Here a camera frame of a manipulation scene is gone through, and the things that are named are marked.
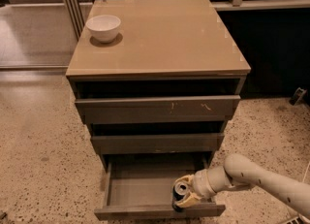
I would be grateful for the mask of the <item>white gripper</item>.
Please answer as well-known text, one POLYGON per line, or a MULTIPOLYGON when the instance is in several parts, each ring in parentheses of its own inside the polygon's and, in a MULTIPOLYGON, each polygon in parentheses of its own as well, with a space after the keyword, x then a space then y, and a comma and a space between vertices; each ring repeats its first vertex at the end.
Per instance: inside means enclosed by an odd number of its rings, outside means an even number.
POLYGON ((186 175, 178 178, 174 184, 185 183, 192 184, 195 193, 187 193, 185 195, 174 194, 173 206, 175 208, 189 208, 198 204, 202 199, 210 199, 216 192, 212 189, 208 179, 207 169, 203 169, 194 173, 194 175, 186 175))

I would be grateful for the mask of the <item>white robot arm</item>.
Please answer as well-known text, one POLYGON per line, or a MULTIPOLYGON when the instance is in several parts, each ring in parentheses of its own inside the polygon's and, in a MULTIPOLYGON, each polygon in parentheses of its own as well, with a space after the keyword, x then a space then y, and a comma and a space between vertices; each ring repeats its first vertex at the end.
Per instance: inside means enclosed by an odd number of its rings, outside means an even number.
POLYGON ((247 157, 231 154, 224 164, 178 178, 172 189, 172 207, 182 211, 222 191, 258 186, 305 218, 310 218, 310 185, 268 171, 247 157))

